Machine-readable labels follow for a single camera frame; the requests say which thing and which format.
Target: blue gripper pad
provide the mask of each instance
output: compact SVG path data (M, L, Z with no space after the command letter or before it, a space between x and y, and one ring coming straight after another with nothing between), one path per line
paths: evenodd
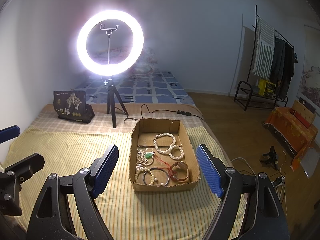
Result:
M0 143L9 141L20 135L20 128L16 125L0 130Z
M196 150L196 157L202 173L209 185L211 192L221 198L224 193L224 190L221 186L221 176L213 165L209 154L211 155L211 152L204 144L200 144L198 146Z
M94 186L91 191L93 199L104 192L118 159L119 149L116 145L111 145L91 171L90 176L94 176Z

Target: black tripod on floor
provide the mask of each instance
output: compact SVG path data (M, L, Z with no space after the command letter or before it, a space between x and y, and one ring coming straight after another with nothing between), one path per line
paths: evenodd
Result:
M108 90L108 99L107 99L107 114L110 114L110 108L111 108L111 118L112 118L112 124L113 128L117 127L117 121L116 121L116 106L115 106L115 95L118 98L118 101L123 109L123 112L128 116L128 111L125 109L124 103L120 97L120 94L118 90L116 89L116 86L112 80L112 78L109 78L108 80L104 81L104 85Z

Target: small table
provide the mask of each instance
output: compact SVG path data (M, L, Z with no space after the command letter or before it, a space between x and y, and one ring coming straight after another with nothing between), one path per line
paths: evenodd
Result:
M276 107L264 122L264 126L272 125L291 148L297 153L292 161L291 168L296 170L309 147L313 146L318 129L312 124L305 127L293 114L289 107Z

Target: jewelry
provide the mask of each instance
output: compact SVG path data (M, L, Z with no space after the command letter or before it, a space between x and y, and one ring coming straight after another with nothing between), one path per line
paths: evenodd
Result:
M183 169L184 171L187 171L187 177L183 178L183 179L178 179L177 177L177 172L173 171L172 168L178 166L179 168ZM174 164L171 165L169 172L172 172L172 174L170 175L170 179L172 179L175 182L179 182L179 181L185 181L189 178L189 167L185 162L176 162Z
M160 137L163 137L163 136L170 136L173 139L171 145L165 151L162 151L162 150L159 149L157 141L156 141L156 139L158 139ZM155 148L156 148L158 153L160 153L160 154L169 154L170 158L172 158L173 160L180 160L180 159L182 159L184 157L184 152L183 152L182 147L180 147L178 145L175 145L176 141L177 141L176 138L171 133L161 133L161 134L156 135L156 138L153 139L153 143L155 144ZM174 148L178 148L180 150L180 152L181 152L180 156L173 156L172 155L172 150Z
M154 158L153 158L154 154L155 154L155 152L149 152L149 153L138 152L138 154L137 154L137 166L150 166L154 161ZM148 163L148 159L150 157L152 158L152 160L151 160L150 163Z
M148 185L153 185L154 181L155 181L155 176L153 175L153 173L151 172L151 169L148 169L148 168L141 168L141 169L137 169L136 171L136 175L134 176L134 180L136 181L136 183L138 183L138 176L141 172L149 172L150 175L151 175L151 182L148 184Z
M151 168L150 170L151 170L151 171L153 171L153 170L163 171L163 172L167 175L168 179L167 179L166 184L164 184L164 183L162 182L162 183L160 183L160 185L161 185L161 186L167 186L167 185L168 185L168 183L169 183L169 174L168 174L165 170L160 169L160 168ZM147 185L146 180L145 180L146 174L147 174L147 172L145 172L145 173L143 174L143 182L144 182L144 184Z

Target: clothes rack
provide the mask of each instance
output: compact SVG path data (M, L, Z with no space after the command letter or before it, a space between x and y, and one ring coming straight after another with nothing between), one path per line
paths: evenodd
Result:
M247 80L244 81L244 80L241 80L239 83L238 83L238 87L237 87L237 90L236 90L236 94L235 94L235 97L233 99L233 101L237 101L239 102L242 106L244 106L244 111L247 111L247 108L248 107L252 107L252 108L259 108L259 109L273 109L275 106L279 107L279 105L277 104L277 102L284 102L285 103L285 107L287 106L287 103L288 103L288 97L286 96L285 100L279 98L279 92L281 89L278 89L277 90L277 85L278 85L278 82L276 84L276 88L275 88L275 91L277 91L277 94L272 96L272 98L268 98L268 97L264 97L264 96L261 96L261 95L258 95L258 94L254 94L253 93L253 89L252 89L252 85L250 85L248 83L249 81L249 77L250 77L250 73L251 73L251 68L252 68L252 62L253 62L253 57L254 57L254 51L256 49L256 42L257 42L257 23L258 23L258 18L260 18L260 16L257 14L257 5L256 5L256 25L254 27L255 29L255 34L254 34L254 45L253 45L253 50L252 50L252 57L251 57L251 63L250 63L250 68L249 68L249 72L248 72L248 76L247 76ZM284 38L284 36L282 36L282 34L280 32L278 32L276 29L275 29L275 32L277 32L283 39L286 43L288 43L288 45L290 45L293 49L294 49L294 46L292 46L289 41L287 41L286 38ZM245 88L242 88L240 87L241 84L245 84L249 87L249 89L245 89ZM247 99L239 99L237 98L238 97L238 93L239 93L239 90L243 91L244 93L246 93L249 97ZM263 98L264 101L256 101L256 100L251 100L252 97L257 97L257 98Z

